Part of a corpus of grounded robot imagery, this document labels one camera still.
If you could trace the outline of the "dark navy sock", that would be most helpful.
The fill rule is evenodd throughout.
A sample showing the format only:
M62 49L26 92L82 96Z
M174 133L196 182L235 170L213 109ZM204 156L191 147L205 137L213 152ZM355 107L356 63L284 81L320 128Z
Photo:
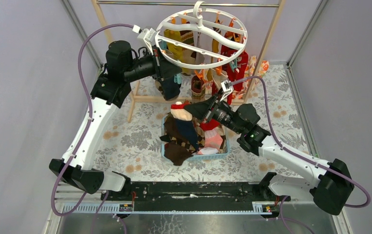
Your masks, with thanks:
M175 76L160 80L160 85L163 89L164 100L174 100L179 96L181 85L175 82Z

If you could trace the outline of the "peach red cuff sock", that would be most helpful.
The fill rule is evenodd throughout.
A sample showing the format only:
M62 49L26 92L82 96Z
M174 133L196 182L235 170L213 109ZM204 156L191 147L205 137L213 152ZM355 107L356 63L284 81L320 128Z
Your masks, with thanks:
M184 102L181 102L181 101L175 102L174 104L170 106L171 115L174 118L179 119L179 120L192 121L192 118L193 118L192 114L185 109L185 106L189 104L190 102L188 100Z

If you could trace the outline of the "white round clip hanger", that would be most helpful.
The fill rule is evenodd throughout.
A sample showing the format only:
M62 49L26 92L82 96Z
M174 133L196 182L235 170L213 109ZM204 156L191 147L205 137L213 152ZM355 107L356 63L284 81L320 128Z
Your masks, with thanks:
M204 6L197 1L191 9L163 19L157 27L155 46L171 63L187 69L202 70L230 63L246 49L248 31L236 16ZM221 55L224 45L237 50Z

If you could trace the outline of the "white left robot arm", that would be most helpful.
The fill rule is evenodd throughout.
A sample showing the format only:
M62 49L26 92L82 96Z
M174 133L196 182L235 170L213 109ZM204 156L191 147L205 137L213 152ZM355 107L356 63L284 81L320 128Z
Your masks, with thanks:
M131 45L124 40L109 44L106 63L90 92L88 109L69 149L61 159L52 159L49 169L57 176L52 193L64 182L87 194L99 190L112 191L118 200L130 196L127 178L116 172L104 172L93 168L95 151L114 114L131 92L131 83L152 77L158 81L173 81L181 67L170 60L174 55L157 46L146 49L138 57Z

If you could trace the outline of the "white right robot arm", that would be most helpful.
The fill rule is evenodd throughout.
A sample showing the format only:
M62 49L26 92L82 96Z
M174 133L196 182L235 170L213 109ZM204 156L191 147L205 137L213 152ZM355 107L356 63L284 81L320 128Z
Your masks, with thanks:
M252 104L242 104L236 111L217 97L184 109L200 121L215 120L240 135L241 148L257 156L271 159L299 175L290 179L281 175L265 177L259 187L263 200L270 201L277 195L300 196L311 199L321 210L339 215L350 197L354 185L345 162L329 162L289 147L266 129L258 125L260 116Z

